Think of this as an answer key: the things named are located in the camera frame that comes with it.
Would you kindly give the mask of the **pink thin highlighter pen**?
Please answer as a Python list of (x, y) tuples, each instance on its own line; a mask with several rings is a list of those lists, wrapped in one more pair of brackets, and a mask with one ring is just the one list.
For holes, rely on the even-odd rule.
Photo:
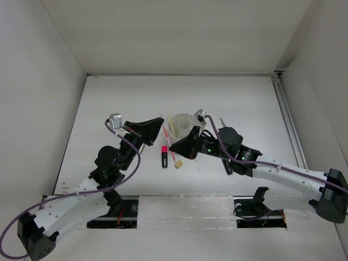
[[(163, 132), (164, 132), (164, 135), (166, 137), (166, 140), (167, 140), (167, 146), (168, 146), (168, 150), (169, 150), (169, 147), (171, 146), (171, 143), (170, 143), (170, 139), (169, 139), (169, 135), (168, 135), (168, 132), (165, 128), (164, 125), (162, 125), (162, 129), (163, 129)], [(176, 157), (175, 157), (175, 154), (169, 150), (169, 152), (171, 153), (171, 156), (172, 156), (172, 159), (173, 159), (173, 163), (174, 163), (174, 166), (176, 164)]]

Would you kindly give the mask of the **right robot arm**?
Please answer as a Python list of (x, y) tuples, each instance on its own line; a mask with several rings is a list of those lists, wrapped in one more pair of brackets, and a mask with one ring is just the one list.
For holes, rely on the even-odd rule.
[(188, 136), (170, 146), (170, 151), (188, 159), (199, 153), (229, 160), (233, 172), (259, 177), (303, 190), (311, 195), (309, 205), (323, 219), (344, 223), (347, 216), (347, 181), (341, 171), (309, 171), (277, 161), (258, 160), (260, 151), (242, 144), (243, 138), (232, 127), (214, 130), (216, 136), (205, 135), (195, 126)]

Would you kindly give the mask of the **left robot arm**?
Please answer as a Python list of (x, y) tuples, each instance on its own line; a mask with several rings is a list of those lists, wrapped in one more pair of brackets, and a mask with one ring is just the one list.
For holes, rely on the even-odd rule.
[(102, 147), (95, 160), (96, 169), (66, 195), (49, 199), (36, 213), (26, 211), (17, 223), (17, 235), (31, 260), (47, 257), (56, 244), (72, 230), (99, 216), (116, 215), (123, 203), (115, 190), (127, 179), (134, 158), (143, 145), (152, 146), (163, 125), (163, 118), (125, 122), (125, 135), (119, 148)]

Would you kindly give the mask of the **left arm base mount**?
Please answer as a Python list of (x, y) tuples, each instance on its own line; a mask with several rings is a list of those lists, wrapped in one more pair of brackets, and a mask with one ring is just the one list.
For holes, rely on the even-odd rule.
[(86, 224), (89, 229), (136, 229), (139, 196), (121, 196), (122, 202), (110, 207), (108, 212)]

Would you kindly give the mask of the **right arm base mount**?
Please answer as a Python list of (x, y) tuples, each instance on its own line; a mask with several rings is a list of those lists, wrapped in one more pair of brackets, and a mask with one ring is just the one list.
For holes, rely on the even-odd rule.
[(234, 196), (233, 215), (237, 228), (287, 228), (283, 209), (269, 209), (265, 204), (268, 187), (259, 187), (253, 196)]

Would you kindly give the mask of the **yellow thin highlighter pen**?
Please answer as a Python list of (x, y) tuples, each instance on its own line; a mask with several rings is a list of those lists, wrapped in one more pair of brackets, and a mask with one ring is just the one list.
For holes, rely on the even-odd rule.
[(171, 117), (169, 116), (169, 125), (170, 125), (170, 129), (172, 131), (172, 135), (174, 138), (177, 138), (178, 135), (176, 134), (176, 129), (174, 128), (173, 122), (171, 120)]

